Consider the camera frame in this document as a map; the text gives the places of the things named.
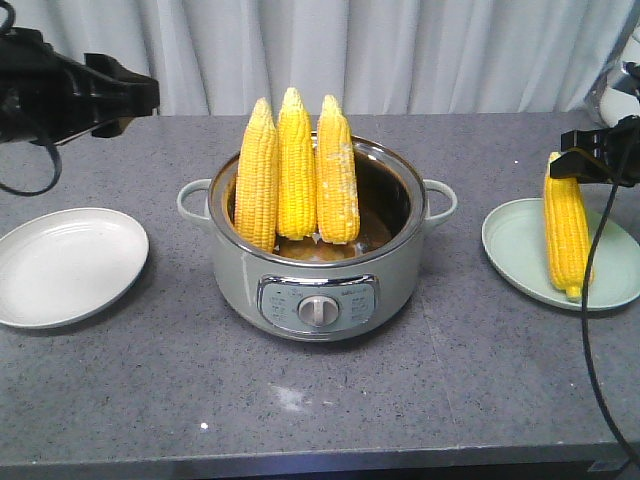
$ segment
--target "slow cooker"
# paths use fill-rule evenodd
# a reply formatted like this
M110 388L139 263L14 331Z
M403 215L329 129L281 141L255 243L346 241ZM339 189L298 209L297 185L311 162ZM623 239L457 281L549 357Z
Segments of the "slow cooker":
M233 227L239 154L213 180L185 185L180 215L210 234L213 274L226 301L256 327L280 337L326 342L368 332L389 320L413 293L425 235L451 217L457 197L448 185L422 179L399 155L353 137L358 200L373 229L386 240L337 259L290 258L244 241ZM206 191L204 215L185 200ZM449 208L432 215L428 192L445 195Z

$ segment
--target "silver knob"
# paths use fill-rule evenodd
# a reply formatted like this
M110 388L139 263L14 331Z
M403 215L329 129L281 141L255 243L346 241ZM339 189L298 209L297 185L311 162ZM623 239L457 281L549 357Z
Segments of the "silver knob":
M298 318L313 327L331 325L338 319L339 314L338 303L324 295L306 297L298 305Z

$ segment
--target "stainless steel rim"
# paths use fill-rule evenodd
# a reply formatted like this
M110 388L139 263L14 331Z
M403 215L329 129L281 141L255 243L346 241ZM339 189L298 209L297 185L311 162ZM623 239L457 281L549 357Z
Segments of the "stainless steel rim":
M422 222L425 218L427 200L426 190L422 178L415 169L406 162L400 155L378 143L366 140L357 136L352 136L354 149L362 155L367 156L372 162L378 162L385 167L389 174L393 175L404 187L409 197L410 211L402 229L385 245L365 253L361 256L326 262L313 262L295 260L280 255L269 253L258 249L242 239L233 228L231 219L227 212L227 206L223 201L232 188L232 182L237 172L237 161L239 154L234 155L220 172L216 175L207 195L207 208L216 228L234 245L254 257L275 262L280 265L293 267L305 267L311 269L326 269L347 267L365 263L380 257L389 255L405 243L414 235L421 232Z

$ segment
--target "gray countertop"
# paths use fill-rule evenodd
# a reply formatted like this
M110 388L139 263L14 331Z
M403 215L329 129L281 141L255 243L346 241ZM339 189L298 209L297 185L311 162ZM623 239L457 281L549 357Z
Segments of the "gray countertop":
M118 138L62 147L51 192L0 194L0 234L93 206L133 216L151 245L138 281L94 317L50 331L0 327L0 478L621 457L589 386L578 315L512 288L480 241L493 208L540 196L560 134L593 127L585 113L351 117L354 134L450 185L460 206L426 239L408 304L377 330L330 344L276 338L242 320L218 290L207 235L178 216L178 190L214 176L245 122L138 119ZM584 194L601 211L608 187ZM621 191L612 216L636 239L639 195ZM605 395L634 442L639 305L591 322Z

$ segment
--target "plate rim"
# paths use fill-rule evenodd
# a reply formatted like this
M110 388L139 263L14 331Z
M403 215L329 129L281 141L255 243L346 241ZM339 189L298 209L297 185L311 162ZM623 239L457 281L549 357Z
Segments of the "plate rim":
M119 288L119 291L117 294L115 294L114 296L112 296L111 298L109 298L109 300L105 301L104 303L96 306L95 308L90 309L89 311L86 312L82 312L79 313L77 315L71 315L65 318L62 318L60 320L55 320L55 321L47 321L47 322L40 322L37 324L27 324L25 325L24 323L20 323L20 322L16 322L16 321L12 321L12 320L6 320L4 318L3 315L0 315L0 323L3 325L7 325L9 327L12 328L18 328L18 329L27 329L27 330L43 330L43 329L50 329L50 328L55 328L55 327L62 327L65 325L70 325L72 323L76 323L79 322L81 320L84 320L92 315L95 315L96 313L106 309L107 307L109 307L110 305L112 305L113 303L115 303L120 297L122 297L130 288L131 286L135 283L135 281L138 279L138 277L140 276L140 273L142 272L142 269L144 268L144 265L147 261L147 258L149 256L149 235L147 234L147 231L145 230L145 228L142 226L142 224L136 220L135 218L133 218L131 215L121 212L119 210L114 210L114 209L110 209L110 208L105 208L105 207L75 207L75 208L68 208L68 209L64 209L64 210L57 210L55 212L50 212L50 213L46 213L44 215L41 215L39 217L33 218L31 220L28 220L24 223L22 223L21 225L18 225L17 227L15 227L14 229L10 230L8 233L2 235L2 237L0 237L0 252L2 252L3 247L3 243L6 242L9 238L18 235L20 233L20 231L29 228L30 226L33 226L36 223L40 223L40 222L45 222L46 220L50 219L51 217L56 217L56 216L63 216L63 215L68 215L68 214L72 214L74 212L101 212L101 213L106 213L108 215L112 215L115 218L120 218L120 219L125 219L126 222L128 222L128 226L125 225L126 228L131 229L131 231L138 236L138 238L142 241L142 245L143 245L143 251L139 257L139 265L136 266L136 269L134 270L135 273L134 275L132 275L132 278L130 279L130 281L126 284L123 285Z
M580 311L581 310L581 304L580 303L573 303L573 302L569 302L568 300L558 300L549 296L544 295L544 293L540 293L534 289L532 289L531 287L529 287L528 285L525 285L521 282L519 282L518 280L516 280L515 278L513 278L508 272L505 271L505 269L500 266L499 262L497 262L497 260L495 259L494 255L492 254L492 249L488 247L487 245L487 225L490 222L490 220L497 214L497 212L499 212L500 210L503 210L505 208L509 208L512 207L514 204L518 204L518 203L541 203L543 201L543 199L541 197L527 197L527 198L518 198L515 200L510 200L508 202L502 203L500 205L498 205L497 207L493 208L485 217L485 219L482 222L482 228L481 228L481 238L482 238L482 246L484 248L484 251L487 255L487 257L489 258L489 261L491 263L491 265L498 271L498 273L510 284L512 285L514 288L516 288L517 290L525 293L526 295L530 296L531 298L545 303L547 305L551 305L554 307L558 307L558 308L562 308L565 310L572 310L572 311ZM588 209L588 212L593 214L593 215L597 215L598 217L601 217L601 214L594 212L593 210ZM626 236L628 236L635 244L636 247L638 248L638 250L640 251L640 245L638 244L638 242L626 231L624 230L620 225L618 225L617 223L615 223L612 220L609 220L607 222L607 224L614 224L617 228L619 228L621 231L624 232L624 234ZM628 305L629 303L633 302L634 300L636 300L638 297L640 296L640 288L637 289L637 291L635 292L635 295L631 296L631 297L627 297L625 299L623 299L622 301L619 302L615 302L615 303L609 303L609 304L598 304L598 305L589 305L587 307L588 311L591 312L596 312L596 311L604 311L604 310L612 310L615 308L620 308L624 305Z

